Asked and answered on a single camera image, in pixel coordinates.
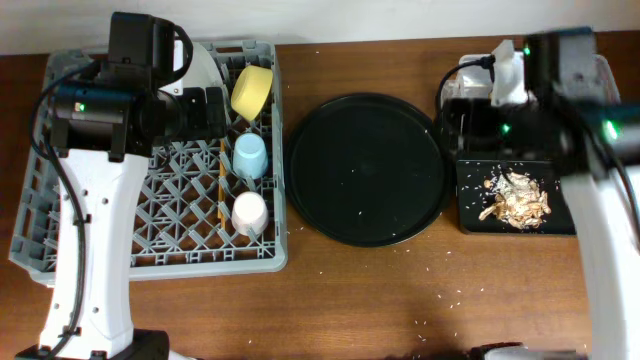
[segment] black plate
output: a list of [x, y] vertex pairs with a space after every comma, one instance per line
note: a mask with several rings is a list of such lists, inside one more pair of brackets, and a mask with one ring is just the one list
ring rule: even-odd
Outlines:
[[576, 230], [564, 202], [559, 179], [554, 175], [548, 161], [507, 161], [507, 167], [518, 174], [528, 173], [531, 179], [537, 180], [540, 190], [548, 193], [548, 204], [551, 214], [542, 217], [546, 222], [537, 229], [517, 229], [506, 224], [495, 216], [489, 215], [483, 221], [478, 215], [483, 209], [495, 202], [495, 195], [487, 194], [484, 188], [485, 179], [499, 176], [497, 160], [458, 160], [456, 172], [458, 179], [458, 211], [460, 227], [467, 233], [509, 233], [509, 234], [559, 234], [575, 235]]
[[390, 96], [332, 100], [290, 138], [287, 195], [335, 240], [367, 247], [406, 240], [438, 217], [452, 190], [451, 167], [430, 132], [426, 115]]

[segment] green light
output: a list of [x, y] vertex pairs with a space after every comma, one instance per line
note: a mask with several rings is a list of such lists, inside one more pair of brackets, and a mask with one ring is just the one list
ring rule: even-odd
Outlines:
[[615, 126], [613, 126], [613, 122], [611, 120], [607, 120], [605, 122], [605, 128], [607, 129], [607, 132], [609, 133], [609, 137], [612, 140], [617, 140], [618, 136], [620, 134], [618, 134], [618, 130], [616, 130]]

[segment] black cable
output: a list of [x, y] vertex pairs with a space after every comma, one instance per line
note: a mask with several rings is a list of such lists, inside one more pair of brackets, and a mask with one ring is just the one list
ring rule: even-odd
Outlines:
[[[631, 207], [631, 214], [633, 216], [633, 225], [636, 231], [636, 239], [640, 236], [640, 211], [638, 211], [638, 199], [636, 197], [636, 192], [633, 190], [633, 185], [631, 184], [631, 179], [629, 178], [629, 173], [627, 173], [627, 169], [622, 164], [622, 161], [615, 156], [613, 149], [611, 146], [604, 142], [602, 144], [605, 153], [609, 156], [613, 165], [618, 170], [620, 174], [620, 179], [622, 180], [622, 185], [624, 186], [624, 190], [627, 193], [627, 197], [629, 198], [629, 207]], [[640, 251], [640, 239], [636, 240], [636, 248]]]
[[182, 41], [185, 50], [187, 51], [187, 62], [182, 65], [182, 67], [173, 72], [171, 79], [169, 79], [166, 83], [161, 86], [171, 84], [180, 80], [189, 70], [189, 66], [191, 66], [191, 61], [193, 60], [193, 43], [191, 39], [187, 35], [187, 32], [181, 26], [174, 25], [174, 30], [178, 34], [178, 38]]
[[47, 86], [41, 93], [40, 96], [38, 96], [38, 99], [36, 100], [35, 104], [33, 105], [33, 110], [31, 110], [31, 116], [29, 117], [29, 139], [31, 140], [31, 147], [33, 148], [33, 151], [36, 152], [36, 154], [38, 154], [40, 157], [44, 158], [45, 160], [48, 159], [47, 155], [45, 153], [42, 152], [42, 150], [40, 149], [40, 147], [38, 146], [38, 143], [36, 141], [35, 135], [33, 134], [33, 130], [36, 126], [36, 119], [38, 117], [38, 109], [40, 109], [40, 105], [42, 104], [42, 101], [49, 95], [49, 93], [55, 89], [58, 85], [60, 85], [63, 81], [68, 80], [69, 78], [78, 75], [82, 72], [84, 72], [85, 70], [89, 70], [91, 69], [93, 66], [97, 66], [99, 64], [98, 60], [94, 60], [93, 62], [89, 63], [86, 66], [80, 67], [76, 70], [71, 71], [68, 74], [63, 75], [62, 77], [60, 77], [58, 80], [52, 82], [51, 84], [49, 84], [49, 86]]
[[631, 184], [631, 179], [629, 178], [629, 174], [624, 164], [620, 159], [616, 156], [613, 148], [609, 143], [603, 138], [602, 135], [596, 135], [594, 131], [589, 127], [589, 125], [584, 121], [584, 119], [578, 114], [573, 107], [565, 105], [565, 99], [557, 98], [560, 102], [558, 109], [560, 111], [565, 112], [565, 116], [569, 119], [574, 120], [574, 125], [578, 125], [580, 130], [587, 134], [587, 137], [593, 144], [594, 150], [598, 153], [601, 160], [606, 162], [607, 160], [613, 163], [613, 166], [618, 171], [620, 175], [620, 180], [622, 181], [622, 186], [624, 187], [625, 192], [627, 193], [627, 198], [629, 199], [629, 207], [631, 208], [632, 226], [636, 231], [636, 248], [640, 251], [640, 211], [638, 208], [638, 199], [636, 197], [636, 193], [633, 189], [633, 184]]
[[470, 66], [480, 66], [483, 69], [491, 70], [495, 61], [496, 58], [493, 55], [484, 56], [477, 60], [458, 64], [444, 75], [444, 77], [440, 81], [440, 85], [438, 85], [438, 91], [436, 92], [436, 123], [438, 122], [438, 120], [440, 120], [440, 123], [447, 129], [447, 131], [449, 131], [450, 133], [454, 133], [456, 136], [461, 136], [465, 140], [476, 144], [493, 144], [501, 141], [500, 137], [478, 137], [471, 135], [462, 135], [460, 131], [453, 127], [447, 119], [444, 119], [442, 114], [442, 89], [444, 89], [444, 85], [447, 80], [449, 80], [449, 78], [459, 70]]
[[56, 155], [53, 147], [46, 139], [44, 141], [44, 146], [47, 149], [48, 159], [53, 165], [53, 168], [58, 173], [58, 177], [60, 177], [60, 182], [67, 190], [69, 195], [69, 200], [71, 201], [71, 206], [73, 207], [73, 211], [75, 213], [75, 221], [74, 225], [77, 226], [78, 229], [78, 271], [76, 277], [76, 294], [73, 300], [73, 310], [71, 311], [71, 318], [69, 319], [69, 325], [67, 329], [60, 335], [60, 341], [58, 344], [51, 349], [51, 351], [45, 357], [46, 360], [50, 360], [55, 358], [55, 356], [62, 350], [62, 348], [67, 345], [71, 336], [77, 333], [78, 320], [80, 319], [80, 310], [82, 308], [82, 301], [84, 298], [84, 282], [85, 282], [85, 262], [86, 262], [86, 235], [84, 224], [85, 218], [82, 214], [82, 208], [80, 207], [80, 202], [78, 201], [78, 196], [76, 195], [73, 187], [71, 185], [71, 181], [69, 177], [65, 173], [62, 165], [60, 164], [60, 159]]

